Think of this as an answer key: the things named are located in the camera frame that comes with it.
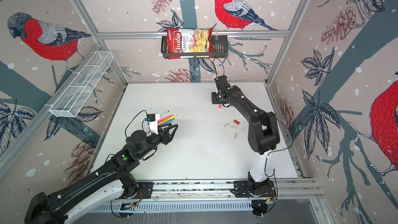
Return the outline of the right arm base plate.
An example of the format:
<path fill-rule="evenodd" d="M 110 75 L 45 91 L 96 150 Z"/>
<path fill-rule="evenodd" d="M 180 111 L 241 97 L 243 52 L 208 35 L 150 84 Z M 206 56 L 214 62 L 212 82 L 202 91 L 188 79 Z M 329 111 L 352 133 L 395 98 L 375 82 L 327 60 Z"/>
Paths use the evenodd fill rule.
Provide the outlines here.
<path fill-rule="evenodd" d="M 234 181 L 231 193 L 237 198 L 276 198 L 276 187 L 271 180 L 265 180 L 261 183 L 250 180 Z"/>

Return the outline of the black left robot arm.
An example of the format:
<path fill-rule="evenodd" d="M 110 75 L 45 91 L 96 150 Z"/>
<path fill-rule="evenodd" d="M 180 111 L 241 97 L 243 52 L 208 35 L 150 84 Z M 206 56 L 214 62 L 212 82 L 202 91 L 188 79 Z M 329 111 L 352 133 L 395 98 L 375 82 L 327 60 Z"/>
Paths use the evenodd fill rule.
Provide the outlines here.
<path fill-rule="evenodd" d="M 156 133 L 133 132 L 116 154 L 111 154 L 97 170 L 70 186 L 49 195 L 41 192 L 30 202 L 26 224 L 70 224 L 94 208 L 118 198 L 140 203 L 149 190 L 142 190 L 132 175 L 140 161 L 152 157 L 160 144 L 169 144 L 178 129 L 176 124 L 162 124 Z"/>

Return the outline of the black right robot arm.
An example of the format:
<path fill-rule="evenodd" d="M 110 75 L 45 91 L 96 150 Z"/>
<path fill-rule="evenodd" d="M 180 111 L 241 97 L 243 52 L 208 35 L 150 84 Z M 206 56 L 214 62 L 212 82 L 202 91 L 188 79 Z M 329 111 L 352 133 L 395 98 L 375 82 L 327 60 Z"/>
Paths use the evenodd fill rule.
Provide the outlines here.
<path fill-rule="evenodd" d="M 250 193 L 259 195 L 268 186 L 268 157 L 280 142 L 279 127 L 273 112 L 265 112 L 252 103 L 238 86 L 231 86 L 225 75 L 215 78 L 217 91 L 211 94 L 214 105 L 229 104 L 248 122 L 248 143 L 258 155 L 248 173 Z"/>

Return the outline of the yellow highlighter pen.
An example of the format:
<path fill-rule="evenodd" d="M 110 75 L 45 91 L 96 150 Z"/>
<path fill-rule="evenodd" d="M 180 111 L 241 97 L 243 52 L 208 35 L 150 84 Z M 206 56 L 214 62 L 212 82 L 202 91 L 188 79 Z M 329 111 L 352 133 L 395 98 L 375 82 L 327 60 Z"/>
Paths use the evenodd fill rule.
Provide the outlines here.
<path fill-rule="evenodd" d="M 173 121 L 176 117 L 177 117 L 177 115 L 168 116 L 167 118 L 164 118 L 164 119 L 159 120 L 159 121 L 158 121 L 158 124 L 170 123 L 170 122 Z"/>

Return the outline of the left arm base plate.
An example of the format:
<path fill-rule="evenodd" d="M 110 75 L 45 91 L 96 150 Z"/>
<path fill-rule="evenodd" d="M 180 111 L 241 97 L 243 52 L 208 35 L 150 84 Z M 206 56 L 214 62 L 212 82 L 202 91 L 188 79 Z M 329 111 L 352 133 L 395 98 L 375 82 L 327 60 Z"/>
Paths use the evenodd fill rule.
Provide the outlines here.
<path fill-rule="evenodd" d="M 129 186 L 123 190 L 123 194 L 119 199 L 150 199 L 153 191 L 153 182 L 138 182 L 134 186 Z"/>

